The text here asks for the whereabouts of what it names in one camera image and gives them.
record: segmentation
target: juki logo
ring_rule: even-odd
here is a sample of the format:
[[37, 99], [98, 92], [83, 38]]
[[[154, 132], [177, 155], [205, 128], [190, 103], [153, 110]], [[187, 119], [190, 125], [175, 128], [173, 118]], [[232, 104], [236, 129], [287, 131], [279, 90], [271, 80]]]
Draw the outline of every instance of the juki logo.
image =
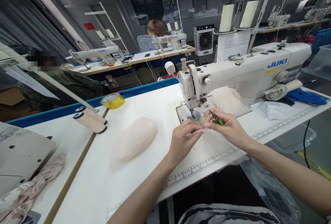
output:
[[268, 65], [268, 68], [275, 67], [275, 66], [278, 66], [281, 64], [286, 64], [286, 62], [287, 62], [287, 59], [278, 60], [278, 61], [273, 62], [271, 65]]

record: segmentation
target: notice paper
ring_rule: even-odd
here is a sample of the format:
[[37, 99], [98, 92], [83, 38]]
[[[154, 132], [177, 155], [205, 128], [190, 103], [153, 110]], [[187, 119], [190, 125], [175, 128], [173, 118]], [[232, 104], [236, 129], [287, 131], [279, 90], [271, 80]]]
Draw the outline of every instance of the notice paper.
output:
[[29, 86], [30, 88], [34, 89], [35, 91], [39, 92], [40, 94], [59, 99], [56, 95], [46, 89], [43, 85], [41, 85], [38, 81], [30, 77], [27, 73], [22, 71], [16, 65], [12, 65], [10, 67], [4, 68], [6, 74], [12, 76], [13, 78], [17, 79], [18, 81], [22, 82], [23, 84]]
[[221, 52], [218, 52], [217, 61], [228, 59], [230, 55], [247, 54], [250, 37], [250, 30], [219, 35], [217, 49], [220, 49]]

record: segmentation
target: packing tape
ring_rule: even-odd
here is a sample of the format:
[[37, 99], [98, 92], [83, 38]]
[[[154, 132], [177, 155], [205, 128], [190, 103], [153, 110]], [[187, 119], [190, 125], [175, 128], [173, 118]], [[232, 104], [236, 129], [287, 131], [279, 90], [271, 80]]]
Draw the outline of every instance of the packing tape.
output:
[[111, 93], [101, 99], [100, 103], [108, 109], [117, 109], [124, 104], [125, 100], [120, 93]]

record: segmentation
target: human hand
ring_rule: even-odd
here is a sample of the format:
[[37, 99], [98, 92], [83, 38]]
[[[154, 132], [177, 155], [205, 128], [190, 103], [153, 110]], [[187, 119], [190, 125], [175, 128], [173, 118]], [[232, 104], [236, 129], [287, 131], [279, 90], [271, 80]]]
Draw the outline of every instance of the human hand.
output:
[[224, 126], [221, 126], [215, 122], [211, 122], [214, 120], [214, 117], [210, 113], [210, 111], [206, 112], [205, 116], [205, 127], [215, 130], [222, 134], [230, 143], [235, 145], [236, 147], [246, 150], [247, 146], [251, 144], [251, 142], [255, 142], [250, 136], [245, 132], [242, 128], [238, 120], [232, 114], [224, 113], [218, 108], [212, 108], [212, 112], [221, 119]]
[[201, 128], [203, 128], [203, 126], [195, 123], [191, 119], [187, 119], [173, 130], [171, 145], [167, 155], [171, 157], [170, 161], [174, 166], [177, 166], [188, 155], [203, 132], [197, 132], [189, 139], [186, 135]]

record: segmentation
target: thread spool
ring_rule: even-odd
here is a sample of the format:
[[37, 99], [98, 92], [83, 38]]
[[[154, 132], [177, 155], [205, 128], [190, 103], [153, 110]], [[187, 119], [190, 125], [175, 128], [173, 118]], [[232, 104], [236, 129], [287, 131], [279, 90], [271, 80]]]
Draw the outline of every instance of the thread spool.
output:
[[167, 27], [168, 27], [168, 31], [172, 30], [170, 23], [167, 23]]
[[85, 114], [83, 112], [76, 113], [73, 118], [82, 124], [83, 126], [87, 127], [88, 129], [92, 130], [97, 134], [101, 134], [106, 131], [107, 127], [102, 124], [101, 122], [94, 119], [92, 116]]
[[294, 79], [293, 81], [285, 84], [285, 86], [287, 88], [287, 91], [292, 91], [302, 87], [302, 82], [298, 79]]
[[92, 110], [88, 109], [85, 106], [79, 107], [78, 109], [76, 109], [77, 113], [83, 112], [84, 114], [88, 114], [90, 116], [92, 116], [94, 119], [96, 119], [97, 121], [103, 123], [104, 125], [107, 124], [107, 120], [101, 116], [99, 116], [98, 114], [94, 113]]
[[113, 33], [110, 31], [110, 29], [106, 29], [107, 34], [109, 35], [110, 38], [114, 38], [115, 36]]
[[259, 1], [253, 0], [246, 4], [244, 15], [242, 16], [240, 28], [250, 28], [255, 15], [256, 8], [258, 7]]
[[232, 17], [233, 17], [234, 4], [228, 4], [223, 6], [220, 32], [229, 32], [231, 29]]
[[106, 39], [106, 37], [103, 35], [103, 33], [101, 33], [100, 30], [96, 30], [96, 33], [97, 33], [97, 35], [99, 36], [100, 40], [104, 40], [104, 39]]

